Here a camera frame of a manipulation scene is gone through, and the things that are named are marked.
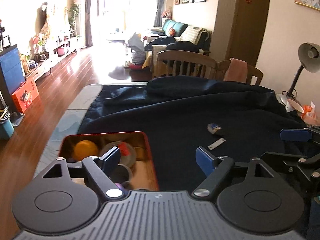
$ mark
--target trash can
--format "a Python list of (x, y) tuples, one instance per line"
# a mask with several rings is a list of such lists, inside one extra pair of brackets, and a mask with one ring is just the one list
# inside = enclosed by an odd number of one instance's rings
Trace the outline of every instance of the trash can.
[(7, 112), (7, 108), (0, 111), (2, 112), (0, 117), (0, 139), (9, 140), (14, 132), (14, 128), (10, 121), (10, 114)]

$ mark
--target lamp head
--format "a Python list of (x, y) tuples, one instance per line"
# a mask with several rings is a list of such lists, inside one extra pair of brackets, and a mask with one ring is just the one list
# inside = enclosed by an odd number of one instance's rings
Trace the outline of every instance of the lamp head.
[(313, 43), (303, 43), (298, 49), (302, 66), (311, 73), (320, 70), (320, 46)]

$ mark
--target lamp neck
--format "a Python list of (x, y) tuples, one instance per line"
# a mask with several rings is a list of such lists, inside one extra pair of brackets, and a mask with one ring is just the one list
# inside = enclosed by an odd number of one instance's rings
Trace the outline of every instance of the lamp neck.
[(288, 91), (288, 95), (289, 95), (289, 96), (292, 95), (292, 92), (293, 92), (293, 90), (294, 90), (294, 87), (295, 87), (296, 84), (297, 84), (297, 81), (298, 81), (298, 78), (299, 78), (299, 76), (300, 76), (300, 74), (301, 74), (302, 69), (303, 69), (303, 65), (301, 65), (301, 66), (299, 67), (299, 69), (298, 69), (298, 71), (297, 71), (297, 73), (296, 73), (296, 75), (295, 75), (295, 77), (294, 77), (294, 80), (293, 80), (293, 82), (292, 82), (292, 85), (291, 85), (291, 87), (290, 87), (290, 89), (289, 89), (289, 91)]

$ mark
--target red pillow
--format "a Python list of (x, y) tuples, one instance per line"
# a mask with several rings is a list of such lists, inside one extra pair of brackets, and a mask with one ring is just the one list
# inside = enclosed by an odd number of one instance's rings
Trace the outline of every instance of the red pillow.
[(174, 36), (174, 35), (176, 34), (175, 29), (172, 28), (172, 27), (170, 27), (168, 34), (169, 34), (170, 36)]

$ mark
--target pink towel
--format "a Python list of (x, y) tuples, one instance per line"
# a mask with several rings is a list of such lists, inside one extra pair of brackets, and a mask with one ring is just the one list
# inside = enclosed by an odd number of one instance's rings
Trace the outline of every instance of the pink towel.
[(230, 58), (231, 63), (224, 75), (223, 81), (237, 81), (241, 83), (247, 82), (248, 65), (245, 61)]

